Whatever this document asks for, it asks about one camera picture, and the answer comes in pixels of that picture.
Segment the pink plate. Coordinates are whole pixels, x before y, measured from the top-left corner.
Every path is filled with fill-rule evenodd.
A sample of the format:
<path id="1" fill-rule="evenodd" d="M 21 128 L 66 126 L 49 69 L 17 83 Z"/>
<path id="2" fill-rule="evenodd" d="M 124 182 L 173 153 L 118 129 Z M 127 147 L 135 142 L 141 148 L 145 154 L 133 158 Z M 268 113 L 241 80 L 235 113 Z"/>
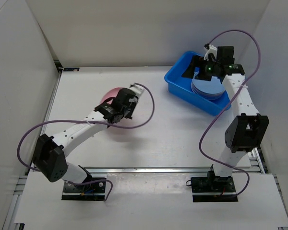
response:
<path id="1" fill-rule="evenodd" d="M 106 103 L 107 109 L 104 109 L 106 114 L 104 115 L 104 119 L 110 124 L 118 124 L 121 120 L 126 120 L 127 118 L 123 117 L 123 114 L 117 112 L 110 104 L 112 100 L 117 96 L 119 90 L 122 89 L 120 87 L 114 88 L 107 92 L 102 98 L 101 102 Z"/>

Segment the blue plate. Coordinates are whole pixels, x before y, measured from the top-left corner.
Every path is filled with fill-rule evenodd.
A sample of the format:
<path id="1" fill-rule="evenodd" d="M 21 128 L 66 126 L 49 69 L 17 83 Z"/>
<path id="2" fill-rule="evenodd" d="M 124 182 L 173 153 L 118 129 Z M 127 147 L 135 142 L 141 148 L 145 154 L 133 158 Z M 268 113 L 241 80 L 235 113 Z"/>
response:
<path id="1" fill-rule="evenodd" d="M 202 96 L 217 96 L 225 92 L 224 86 L 217 77 L 213 76 L 211 81 L 205 81 L 197 79 L 197 75 L 198 72 L 195 72 L 191 83 L 193 92 Z"/>

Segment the purple plate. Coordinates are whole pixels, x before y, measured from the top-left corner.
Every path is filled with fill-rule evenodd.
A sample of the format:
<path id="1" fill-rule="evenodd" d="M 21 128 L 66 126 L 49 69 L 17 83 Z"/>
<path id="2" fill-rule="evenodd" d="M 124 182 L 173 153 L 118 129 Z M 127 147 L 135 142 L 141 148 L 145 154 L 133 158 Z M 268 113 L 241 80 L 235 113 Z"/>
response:
<path id="1" fill-rule="evenodd" d="M 191 89 L 194 93 L 210 101 L 220 98 L 225 92 L 225 89 L 223 86 L 214 86 L 214 85 L 209 86 L 208 85 L 208 86 L 197 87 L 193 83 L 191 84 Z"/>

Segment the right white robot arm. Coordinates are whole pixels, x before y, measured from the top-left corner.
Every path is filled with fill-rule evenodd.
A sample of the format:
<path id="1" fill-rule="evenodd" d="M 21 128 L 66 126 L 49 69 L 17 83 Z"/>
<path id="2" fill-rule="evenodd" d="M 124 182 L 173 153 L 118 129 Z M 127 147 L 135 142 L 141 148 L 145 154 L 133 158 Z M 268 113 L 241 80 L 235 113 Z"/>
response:
<path id="1" fill-rule="evenodd" d="M 228 94 L 235 116 L 225 131 L 226 148 L 207 174 L 206 187 L 216 192 L 229 182 L 240 159 L 260 146 L 269 119 L 261 115 L 252 102 L 244 69 L 241 64 L 235 64 L 234 47 L 211 44 L 204 47 L 206 54 L 194 55 L 182 77 L 202 81 L 217 77 Z"/>

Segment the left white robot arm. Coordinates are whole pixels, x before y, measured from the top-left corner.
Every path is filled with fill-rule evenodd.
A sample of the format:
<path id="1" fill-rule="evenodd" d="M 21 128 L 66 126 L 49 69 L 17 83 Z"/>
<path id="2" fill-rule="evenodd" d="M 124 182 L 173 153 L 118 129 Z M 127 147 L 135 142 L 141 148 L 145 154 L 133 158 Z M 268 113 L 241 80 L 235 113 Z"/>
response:
<path id="1" fill-rule="evenodd" d="M 91 176 L 81 166 L 67 162 L 67 156 L 111 124 L 123 118 L 130 119 L 143 91 L 136 85 L 121 88 L 116 97 L 104 100 L 83 121 L 55 135 L 41 135 L 33 155 L 34 165 L 50 182 L 62 179 L 74 183 L 82 192 L 89 190 Z"/>

